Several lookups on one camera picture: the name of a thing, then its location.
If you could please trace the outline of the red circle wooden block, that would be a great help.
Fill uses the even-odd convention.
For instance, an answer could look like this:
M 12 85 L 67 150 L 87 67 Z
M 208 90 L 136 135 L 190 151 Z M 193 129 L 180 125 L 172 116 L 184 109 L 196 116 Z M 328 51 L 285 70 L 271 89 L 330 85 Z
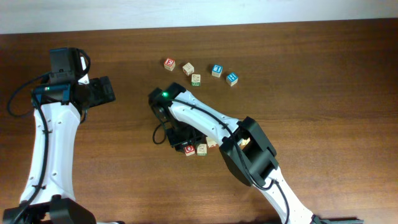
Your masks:
M 186 156 L 191 156 L 195 154 L 195 148 L 192 145 L 187 145 L 183 148 Z

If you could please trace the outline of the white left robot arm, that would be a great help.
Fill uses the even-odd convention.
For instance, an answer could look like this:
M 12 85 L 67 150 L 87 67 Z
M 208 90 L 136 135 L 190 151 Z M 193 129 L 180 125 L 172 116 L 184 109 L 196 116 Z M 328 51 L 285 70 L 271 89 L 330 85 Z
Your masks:
M 4 211 L 3 223 L 96 223 L 95 216 L 75 201 L 74 142 L 88 108 L 115 99 L 108 77 L 34 88 L 35 141 L 29 178 L 19 206 Z

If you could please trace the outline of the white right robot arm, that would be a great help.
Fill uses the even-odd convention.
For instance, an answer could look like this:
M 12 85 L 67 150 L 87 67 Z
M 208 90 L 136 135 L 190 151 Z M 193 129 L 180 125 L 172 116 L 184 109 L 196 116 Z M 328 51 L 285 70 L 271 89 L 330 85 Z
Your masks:
M 188 90 L 176 96 L 161 94 L 165 113 L 214 140 L 229 171 L 242 183 L 255 187 L 277 212 L 282 223 L 319 223 L 285 181 L 276 150 L 252 118 L 240 121 L 210 108 Z

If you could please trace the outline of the red bordered wooden block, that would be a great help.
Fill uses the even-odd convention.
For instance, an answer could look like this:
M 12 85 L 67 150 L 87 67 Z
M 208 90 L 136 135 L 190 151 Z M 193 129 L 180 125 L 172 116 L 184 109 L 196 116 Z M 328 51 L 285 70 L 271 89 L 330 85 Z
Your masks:
M 208 148 L 216 147 L 218 145 L 217 142 L 210 137 L 206 137 L 206 144 Z

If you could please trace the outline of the red I wooden block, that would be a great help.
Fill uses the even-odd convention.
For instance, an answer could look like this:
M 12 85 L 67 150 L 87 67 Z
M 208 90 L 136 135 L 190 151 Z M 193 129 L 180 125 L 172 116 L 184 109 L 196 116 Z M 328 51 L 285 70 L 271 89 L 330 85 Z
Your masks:
M 240 148 L 241 149 L 245 148 L 249 144 L 250 141 L 251 141 L 250 138 L 242 139 L 241 142 L 239 143 Z

